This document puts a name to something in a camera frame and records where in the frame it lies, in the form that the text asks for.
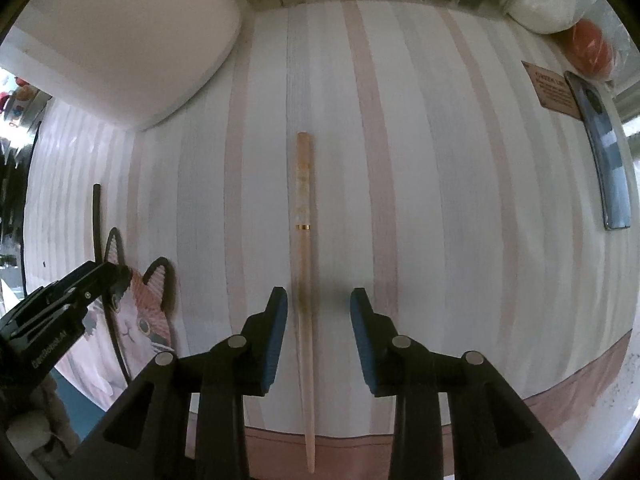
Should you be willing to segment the light banded chopstick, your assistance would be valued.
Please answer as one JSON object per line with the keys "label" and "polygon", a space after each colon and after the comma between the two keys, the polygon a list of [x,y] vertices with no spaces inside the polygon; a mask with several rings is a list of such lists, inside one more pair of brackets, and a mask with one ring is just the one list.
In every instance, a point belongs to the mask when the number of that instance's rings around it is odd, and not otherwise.
{"label": "light banded chopstick", "polygon": [[311,240],[312,136],[296,136],[295,209],[296,313],[298,371],[304,423],[306,465],[316,470],[316,420],[314,419],[314,323],[312,322],[312,240]]}

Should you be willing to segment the black chopstick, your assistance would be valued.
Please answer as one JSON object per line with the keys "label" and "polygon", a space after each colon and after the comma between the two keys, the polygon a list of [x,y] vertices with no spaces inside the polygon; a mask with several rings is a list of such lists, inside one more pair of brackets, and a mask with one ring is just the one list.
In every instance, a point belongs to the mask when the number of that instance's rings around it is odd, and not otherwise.
{"label": "black chopstick", "polygon": [[114,318],[114,307],[112,303],[111,287],[115,284],[115,267],[111,263],[105,263],[103,259],[102,250],[102,228],[101,228],[101,195],[102,188],[99,183],[95,183],[92,186],[92,199],[91,199],[91,226],[92,226],[92,241],[94,258],[100,270],[100,292],[101,301],[103,304],[103,312],[106,321],[107,333],[110,337],[110,341],[113,347],[116,362],[122,377],[129,385],[131,378],[127,370],[127,365],[120,350],[118,336],[116,335],[116,324]]}

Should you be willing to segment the blue smartphone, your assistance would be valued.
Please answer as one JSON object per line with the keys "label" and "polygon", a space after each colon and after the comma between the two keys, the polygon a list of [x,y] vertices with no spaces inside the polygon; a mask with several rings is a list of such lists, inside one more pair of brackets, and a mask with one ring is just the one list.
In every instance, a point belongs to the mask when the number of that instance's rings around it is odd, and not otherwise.
{"label": "blue smartphone", "polygon": [[631,227],[631,199],[622,151],[598,89],[567,70],[565,80],[582,115],[602,202],[603,225],[608,231]]}

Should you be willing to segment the cream utensil holder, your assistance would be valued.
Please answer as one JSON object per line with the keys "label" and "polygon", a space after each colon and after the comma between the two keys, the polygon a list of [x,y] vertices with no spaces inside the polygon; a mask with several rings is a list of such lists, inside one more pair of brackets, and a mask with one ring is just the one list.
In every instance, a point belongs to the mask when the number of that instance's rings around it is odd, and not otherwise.
{"label": "cream utensil holder", "polygon": [[156,125],[200,90],[238,39],[235,0],[29,0],[1,66],[126,130]]}

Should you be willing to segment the clear plastic bag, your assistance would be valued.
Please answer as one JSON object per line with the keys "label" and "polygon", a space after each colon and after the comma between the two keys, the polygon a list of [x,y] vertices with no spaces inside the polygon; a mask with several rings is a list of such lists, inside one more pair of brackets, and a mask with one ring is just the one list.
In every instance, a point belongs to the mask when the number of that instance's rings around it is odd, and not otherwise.
{"label": "clear plastic bag", "polygon": [[579,73],[612,81],[630,51],[630,38],[608,0],[511,0],[508,14],[551,37]]}

